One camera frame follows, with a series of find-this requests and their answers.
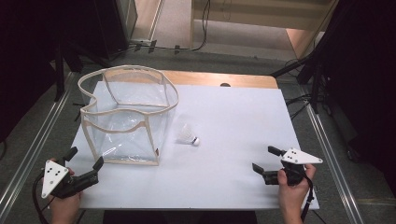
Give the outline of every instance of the gray floor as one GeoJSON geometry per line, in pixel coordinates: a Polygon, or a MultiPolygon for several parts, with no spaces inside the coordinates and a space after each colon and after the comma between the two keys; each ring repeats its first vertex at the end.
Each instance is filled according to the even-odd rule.
{"type": "MultiPolygon", "coordinates": [[[[215,37],[209,35],[208,44],[203,52],[180,52],[175,55],[172,50],[156,49],[153,53],[148,53],[146,49],[138,52],[130,51],[121,55],[113,62],[114,65],[119,64],[139,64],[156,69],[170,69],[183,71],[204,71],[234,74],[251,74],[265,75],[270,74],[277,69],[282,68],[286,61],[291,60],[292,49],[290,42],[285,39],[282,30],[272,30],[276,39],[276,44],[263,44],[263,49],[257,52],[250,49],[240,48],[230,52],[230,48],[216,45],[216,41],[211,40],[215,37]],[[244,55],[236,55],[236,52],[243,51],[244,55]]],[[[227,37],[230,46],[237,46],[236,40],[227,37]]],[[[274,40],[273,36],[265,37],[267,40],[274,40]]],[[[87,64],[82,74],[100,69],[99,66],[87,64]]],[[[302,95],[302,88],[299,86],[292,75],[297,75],[298,71],[292,71],[277,79],[279,88],[282,90],[285,99],[294,98],[302,95]]],[[[62,151],[71,145],[75,133],[77,131],[78,122],[74,122],[78,114],[78,106],[73,103],[82,103],[80,92],[77,89],[76,82],[80,74],[74,74],[68,90],[70,90],[67,100],[65,101],[62,113],[56,120],[55,125],[51,129],[44,144],[39,146],[40,152],[36,158],[32,170],[28,170],[28,176],[21,189],[16,191],[19,193],[15,202],[8,202],[12,207],[7,213],[7,217],[1,217],[5,223],[38,223],[37,215],[33,208],[31,199],[31,187],[35,176],[39,173],[44,161],[49,157],[60,157],[62,151]]],[[[18,126],[13,130],[7,139],[8,151],[6,156],[0,161],[0,189],[2,195],[8,183],[12,180],[17,169],[21,165],[21,161],[25,155],[29,154],[29,148],[33,142],[36,142],[35,136],[40,132],[41,125],[46,119],[53,106],[53,97],[55,88],[52,87],[44,94],[36,105],[26,114],[18,126]]],[[[296,103],[289,107],[290,113],[297,111],[302,103],[296,103]]],[[[388,185],[383,176],[372,165],[367,163],[355,163],[347,158],[347,147],[340,136],[336,125],[332,118],[321,109],[319,105],[319,117],[325,128],[326,134],[332,144],[332,151],[336,156],[339,168],[346,177],[346,182],[350,187],[357,207],[362,216],[364,223],[396,223],[395,201],[388,185]]],[[[317,133],[312,125],[311,119],[306,110],[302,111],[294,120],[293,126],[297,134],[302,150],[315,154],[318,157],[325,158],[322,146],[318,140],[317,133]]],[[[320,209],[317,213],[326,221],[326,223],[359,223],[349,219],[346,207],[340,196],[340,190],[336,187],[330,170],[329,162],[317,165],[318,172],[315,177],[315,185],[317,186],[317,195],[320,209]]],[[[278,210],[256,211],[259,223],[282,223],[278,210]]],[[[100,223],[103,211],[88,211],[81,223],[100,223]]],[[[180,216],[170,216],[172,223],[194,223],[193,214],[183,213],[180,216]]],[[[323,223],[313,212],[308,213],[306,223],[323,223]]]]}

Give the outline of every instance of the clear plastic bag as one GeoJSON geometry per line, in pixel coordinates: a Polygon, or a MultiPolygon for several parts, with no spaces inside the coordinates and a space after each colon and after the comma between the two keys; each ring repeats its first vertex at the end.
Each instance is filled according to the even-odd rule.
{"type": "Polygon", "coordinates": [[[82,77],[81,126],[93,156],[105,162],[159,164],[178,93],[161,71],[124,65],[82,77]]]}

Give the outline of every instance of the hand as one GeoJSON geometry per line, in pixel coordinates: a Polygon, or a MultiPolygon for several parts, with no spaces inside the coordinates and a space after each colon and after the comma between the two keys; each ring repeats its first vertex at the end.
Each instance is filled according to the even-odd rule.
{"type": "MultiPolygon", "coordinates": [[[[70,175],[74,175],[74,172],[69,169],[70,175]]],[[[75,222],[78,209],[79,209],[79,204],[80,204],[80,199],[81,199],[82,192],[79,192],[78,194],[60,199],[56,198],[53,199],[54,197],[52,195],[49,196],[49,200],[53,201],[50,203],[49,208],[52,214],[52,219],[51,223],[52,224],[72,224],[75,222]]]]}
{"type": "MultiPolygon", "coordinates": [[[[315,166],[306,164],[305,168],[306,175],[312,180],[316,171],[315,166]]],[[[277,180],[279,182],[279,206],[285,223],[303,223],[300,218],[300,213],[306,193],[309,191],[308,182],[304,178],[299,185],[289,186],[286,173],[283,170],[277,172],[277,180]]]]}

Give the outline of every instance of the black cable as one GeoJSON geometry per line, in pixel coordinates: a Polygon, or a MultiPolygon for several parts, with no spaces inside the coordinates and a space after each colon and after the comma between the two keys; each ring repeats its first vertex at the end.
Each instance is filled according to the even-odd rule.
{"type": "Polygon", "coordinates": [[[309,105],[309,102],[306,102],[303,107],[301,107],[297,112],[294,114],[290,115],[290,119],[293,120],[295,117],[297,117],[298,114],[300,114],[301,111],[303,111],[307,106],[309,105]]]}
{"type": "Polygon", "coordinates": [[[44,206],[44,207],[41,209],[41,212],[44,212],[44,210],[46,210],[46,208],[48,208],[48,207],[50,206],[50,204],[53,202],[54,199],[55,199],[55,197],[52,197],[52,199],[49,201],[49,203],[47,203],[46,206],[44,206]]]}
{"type": "Polygon", "coordinates": [[[312,200],[314,200],[315,198],[314,198],[314,184],[312,183],[312,180],[306,175],[306,173],[303,173],[302,176],[306,179],[309,186],[308,197],[306,199],[303,212],[301,213],[301,220],[304,222],[306,214],[308,213],[309,205],[311,204],[312,200]]]}
{"type": "Polygon", "coordinates": [[[42,170],[40,175],[38,175],[35,178],[35,182],[33,183],[33,187],[32,187],[32,197],[33,197],[33,203],[35,205],[35,210],[37,211],[37,214],[38,214],[38,219],[40,220],[40,222],[42,224],[49,224],[48,221],[46,220],[46,218],[44,217],[44,215],[40,209],[40,206],[38,205],[37,195],[36,195],[37,184],[43,177],[44,177],[44,170],[42,170]]]}
{"type": "Polygon", "coordinates": [[[317,217],[318,217],[324,224],[327,224],[327,223],[325,222],[325,220],[324,220],[315,210],[312,210],[312,212],[313,212],[315,215],[317,215],[317,217]]]}
{"type": "MultiPolygon", "coordinates": [[[[185,50],[185,51],[196,51],[196,50],[200,50],[201,48],[203,48],[205,45],[206,45],[206,40],[207,40],[207,21],[208,21],[208,19],[209,19],[209,12],[210,12],[210,0],[207,0],[207,2],[206,2],[206,5],[205,5],[205,8],[204,8],[204,12],[203,12],[203,14],[202,14],[202,29],[203,29],[203,31],[204,31],[204,39],[203,39],[203,41],[202,41],[202,43],[201,43],[201,46],[200,47],[198,47],[198,48],[196,48],[196,49],[175,49],[175,48],[165,48],[165,47],[152,47],[152,46],[139,46],[139,48],[147,48],[147,49],[170,49],[170,50],[178,50],[178,51],[182,51],[182,50],[185,50]]],[[[127,51],[129,51],[129,50],[131,50],[131,49],[135,49],[136,48],[136,46],[137,46],[137,44],[135,44],[134,43],[134,46],[133,47],[130,47],[130,48],[128,48],[128,49],[125,49],[125,50],[122,50],[122,51],[119,51],[118,52],[118,55],[116,55],[113,59],[111,59],[110,61],[112,62],[112,61],[114,61],[115,59],[117,59],[119,56],[120,56],[120,54],[122,54],[122,53],[124,53],[124,52],[127,52],[127,51]]]]}
{"type": "MultiPolygon", "coordinates": [[[[288,60],[287,62],[285,62],[284,67],[287,67],[288,64],[289,64],[289,62],[292,62],[292,61],[296,61],[296,63],[300,64],[298,59],[290,59],[290,60],[288,60]]],[[[301,72],[301,70],[298,70],[297,67],[294,68],[293,70],[296,70],[297,72],[301,72]]],[[[289,74],[289,75],[291,75],[292,77],[297,77],[296,75],[292,74],[290,71],[288,71],[288,74],[289,74]]]]}
{"type": "Polygon", "coordinates": [[[79,222],[82,220],[82,217],[84,216],[84,214],[85,214],[85,212],[86,212],[87,210],[82,210],[82,212],[81,212],[81,214],[79,215],[79,217],[78,217],[78,219],[77,219],[77,222],[76,222],[76,224],[79,224],[79,222]]]}
{"type": "Polygon", "coordinates": [[[309,100],[310,99],[310,97],[311,97],[311,94],[304,94],[304,95],[302,95],[302,96],[299,96],[299,97],[296,97],[296,98],[294,98],[294,99],[290,99],[290,100],[288,100],[287,102],[286,102],[286,105],[291,105],[291,104],[294,104],[294,103],[296,103],[296,102],[298,102],[298,101],[305,101],[305,100],[309,100]]]}

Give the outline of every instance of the white tabletop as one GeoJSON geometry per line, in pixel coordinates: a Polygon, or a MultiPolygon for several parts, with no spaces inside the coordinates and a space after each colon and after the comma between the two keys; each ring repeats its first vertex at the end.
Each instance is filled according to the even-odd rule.
{"type": "MultiPolygon", "coordinates": [[[[177,85],[179,104],[161,149],[159,166],[105,163],[99,183],[84,190],[81,208],[257,210],[278,208],[278,186],[252,170],[280,169],[268,146],[300,148],[281,90],[177,85]],[[189,123],[198,147],[176,141],[189,123]]],[[[67,165],[76,175],[95,161],[81,128],[67,165]]],[[[311,209],[318,209],[314,200],[311,209]]]]}

